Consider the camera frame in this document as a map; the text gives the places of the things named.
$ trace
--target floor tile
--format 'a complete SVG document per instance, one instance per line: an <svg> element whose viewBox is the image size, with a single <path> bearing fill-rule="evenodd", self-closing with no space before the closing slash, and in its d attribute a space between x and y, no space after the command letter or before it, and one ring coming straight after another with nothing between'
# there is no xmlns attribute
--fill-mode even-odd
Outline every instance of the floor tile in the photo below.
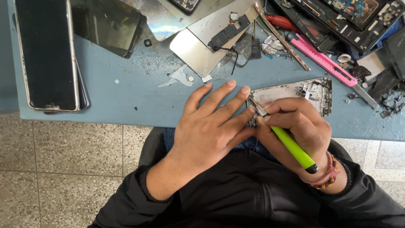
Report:
<svg viewBox="0 0 405 228"><path fill-rule="evenodd" d="M0 227L41 227L36 173L0 171Z"/></svg>
<svg viewBox="0 0 405 228"><path fill-rule="evenodd" d="M38 172L122 176L122 125L34 121Z"/></svg>
<svg viewBox="0 0 405 228"><path fill-rule="evenodd" d="M405 207L405 182L376 181L376 183L395 201Z"/></svg>
<svg viewBox="0 0 405 228"><path fill-rule="evenodd" d="M0 115L0 169L35 171L32 120L18 112Z"/></svg>
<svg viewBox="0 0 405 228"><path fill-rule="evenodd" d="M376 168L405 169L405 142L381 141Z"/></svg>
<svg viewBox="0 0 405 228"><path fill-rule="evenodd" d="M42 228L87 227L122 177L38 173Z"/></svg>
<svg viewBox="0 0 405 228"><path fill-rule="evenodd" d="M368 140L360 139L344 139L344 138L333 138L341 146L343 146L346 151L352 157L353 161L360 164L363 167L364 157L366 155Z"/></svg>
<svg viewBox="0 0 405 228"><path fill-rule="evenodd" d="M152 127L124 125L124 176L138 167L143 144Z"/></svg>

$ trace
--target black sleeve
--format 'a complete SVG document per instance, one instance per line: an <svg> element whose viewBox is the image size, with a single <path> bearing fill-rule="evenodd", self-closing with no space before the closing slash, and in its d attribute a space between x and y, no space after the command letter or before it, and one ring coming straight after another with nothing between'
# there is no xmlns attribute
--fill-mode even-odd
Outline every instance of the black sleeve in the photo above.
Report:
<svg viewBox="0 0 405 228"><path fill-rule="evenodd" d="M323 205L337 217L330 222L345 227L405 227L405 209L366 175L360 165L338 159L347 172L346 188L336 195L318 192Z"/></svg>
<svg viewBox="0 0 405 228"><path fill-rule="evenodd" d="M88 228L137 227L150 223L162 213L173 197L160 201L149 194L146 188L149 168L140 166L126 176Z"/></svg>

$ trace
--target blue workbench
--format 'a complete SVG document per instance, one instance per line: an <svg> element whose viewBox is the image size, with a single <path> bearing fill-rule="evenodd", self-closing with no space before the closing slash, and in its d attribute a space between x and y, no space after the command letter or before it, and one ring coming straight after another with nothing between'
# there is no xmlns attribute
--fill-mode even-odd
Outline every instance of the blue workbench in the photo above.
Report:
<svg viewBox="0 0 405 228"><path fill-rule="evenodd" d="M17 31L12 20L13 0L8 0L8 8L20 117L23 119L175 127L187 98L203 84L199 76L192 72L188 74L195 79L192 87L175 83L158 88L158 85L169 80L167 73L173 72L183 62L176 55L170 55L170 38L158 43L143 25L136 50L129 59L75 36L76 55L91 107L75 114L45 115L34 111L27 104ZM153 46L145 47L145 39L151 39ZM323 68L302 52L296 51L311 71L307 72L297 61L292 62L285 58L269 59L263 56L261 59L251 60L244 68L236 68L234 74L226 79L236 80L237 86L223 103L234 97L244 85L258 89L325 76ZM213 88L218 88L226 80L213 81ZM333 129L333 137L405 141L404 115L382 119L379 115L382 109L377 113L361 99L345 103L349 92L354 91L333 78L332 114L325 118Z"/></svg>

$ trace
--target bracelet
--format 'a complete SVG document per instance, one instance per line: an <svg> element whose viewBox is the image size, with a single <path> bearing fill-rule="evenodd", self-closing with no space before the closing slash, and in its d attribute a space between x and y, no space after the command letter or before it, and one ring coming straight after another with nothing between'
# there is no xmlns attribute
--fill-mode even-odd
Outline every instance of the bracelet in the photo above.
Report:
<svg viewBox="0 0 405 228"><path fill-rule="evenodd" d="M335 157L328 151L326 152L326 155L328 156L328 170L325 175L316 181L306 181L301 178L303 182L310 184L316 189L324 189L336 181L336 176L339 175L341 171L337 169Z"/></svg>

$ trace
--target finger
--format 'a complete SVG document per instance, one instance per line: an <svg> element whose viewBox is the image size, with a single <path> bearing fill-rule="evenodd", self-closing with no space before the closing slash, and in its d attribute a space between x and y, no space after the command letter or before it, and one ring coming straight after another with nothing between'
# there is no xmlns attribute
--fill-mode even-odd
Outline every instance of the finger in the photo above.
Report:
<svg viewBox="0 0 405 228"><path fill-rule="evenodd" d="M255 135L256 130L251 127L245 127L238 132L235 137L226 145L227 149L232 150L235 146L241 142Z"/></svg>
<svg viewBox="0 0 405 228"><path fill-rule="evenodd" d="M218 104L235 88L235 86L236 81L233 79L223 84L204 101L204 103L199 107L198 112L202 116L211 115L218 107Z"/></svg>
<svg viewBox="0 0 405 228"><path fill-rule="evenodd" d="M312 122L300 112L273 114L263 118L268 126L290 129L291 133L305 134L308 130L316 129Z"/></svg>
<svg viewBox="0 0 405 228"><path fill-rule="evenodd" d="M229 118L246 102L249 93L250 88L248 86L242 87L234 98L212 114L212 118L218 121L219 126L228 121Z"/></svg>
<svg viewBox="0 0 405 228"><path fill-rule="evenodd" d="M207 83L203 86L198 87L187 99L184 105L183 114L192 114L197 111L198 103L204 95L209 93L212 89L212 83Z"/></svg>
<svg viewBox="0 0 405 228"><path fill-rule="evenodd" d="M234 118L226 121L221 128L228 132L230 138L234 138L235 135L240 132L247 122L253 118L256 110L254 107L249 107L245 109L242 113L235 116Z"/></svg>
<svg viewBox="0 0 405 228"><path fill-rule="evenodd" d="M294 156L288 151L286 146L281 142L271 128L264 124L263 117L256 117L257 128L256 138L267 150L282 164L288 164L288 168L300 167Z"/></svg>
<svg viewBox="0 0 405 228"><path fill-rule="evenodd" d="M304 97L287 97L273 101L265 107L269 114L298 111L304 114L311 122L323 121L316 108Z"/></svg>

